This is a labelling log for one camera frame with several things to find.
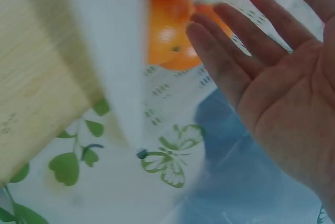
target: cutting board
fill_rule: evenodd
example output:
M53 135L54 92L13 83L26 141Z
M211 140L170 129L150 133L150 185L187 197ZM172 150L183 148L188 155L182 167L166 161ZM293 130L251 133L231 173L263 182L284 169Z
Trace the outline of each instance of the cutting board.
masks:
M0 0L0 183L102 98L66 0Z

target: blue fabric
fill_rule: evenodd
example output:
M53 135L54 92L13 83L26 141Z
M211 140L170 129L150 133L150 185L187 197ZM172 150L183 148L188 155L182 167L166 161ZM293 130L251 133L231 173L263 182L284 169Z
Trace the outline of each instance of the blue fabric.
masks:
M206 130L206 169L182 204L181 223L320 224L320 200L264 153L220 91L195 120Z

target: palm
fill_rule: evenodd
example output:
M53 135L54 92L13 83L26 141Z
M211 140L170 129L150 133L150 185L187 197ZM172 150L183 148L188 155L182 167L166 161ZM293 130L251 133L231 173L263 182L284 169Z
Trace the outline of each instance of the palm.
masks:
M292 54L227 4L215 12L254 57L202 14L192 17L188 36L260 145L286 172L322 194L335 177L335 5L329 5L335 0L305 0L326 23L324 43L274 0L250 1Z

